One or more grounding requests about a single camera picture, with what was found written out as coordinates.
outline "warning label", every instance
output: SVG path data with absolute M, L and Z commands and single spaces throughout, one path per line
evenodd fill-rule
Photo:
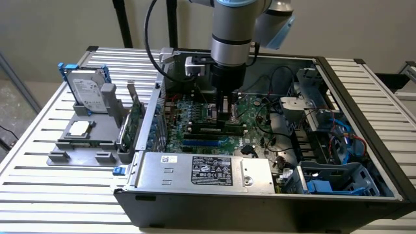
M 232 159 L 228 157 L 192 157 L 192 184 L 234 185 Z

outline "green circuit board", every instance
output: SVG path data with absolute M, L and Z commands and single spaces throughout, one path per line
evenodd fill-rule
M 212 104 L 194 102 L 187 97 L 176 101 L 171 105 L 171 113 L 167 120 L 168 125 L 168 139 L 167 139 L 167 152 L 168 153 L 194 153 L 208 155 L 242 155 L 240 149 L 246 145 L 256 147 L 256 151 L 264 151 L 260 149 L 260 140 L 264 137 L 266 142 L 272 137 L 270 134 L 262 132 L 256 127 L 256 116 L 262 108 L 260 100 L 255 95 L 246 95 L 234 105 L 232 118 L 228 123 L 246 124 L 247 133 L 243 136 L 220 136 L 218 146 L 184 146 L 184 135 L 187 132 L 188 122 L 198 123 L 215 123 L 215 119 L 211 117 Z M 266 119 L 267 109 L 263 108 L 259 116 Z M 271 126 L 260 123 L 260 127 L 271 131 Z

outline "slatted metal surface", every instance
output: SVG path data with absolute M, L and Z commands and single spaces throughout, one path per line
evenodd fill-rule
M 127 97 L 127 80 L 143 81 L 136 88 L 147 90 L 156 77 L 156 72 L 146 58 L 143 50 L 100 48 L 83 62 L 88 65 L 107 64 L 110 66 L 111 77 L 118 84 L 118 98 L 123 100 L 126 106 L 131 105 Z M 63 84 L 0 164 L 0 232 L 224 233 L 139 229 L 131 225 L 110 189 L 111 184 L 126 183 L 123 178 L 114 179 L 112 168 L 47 165 L 47 154 L 54 149 L 54 142 L 60 137 L 74 114 L 74 97 L 68 92 L 68 87 Z M 146 92 L 140 92 L 140 95 L 142 100 L 146 101 Z M 388 108 L 391 108 L 391 113 L 396 114 L 396 110 L 392 107 Z M 375 119 L 372 122 L 390 121 Z M 395 146 L 391 147 L 395 149 L 395 157 L 410 177 L 416 178 L 415 155 L 412 153 L 407 155 L 396 150 Z M 355 234 L 414 234 L 415 220 L 416 213 L 399 220 L 378 220 L 362 230 L 355 231 Z

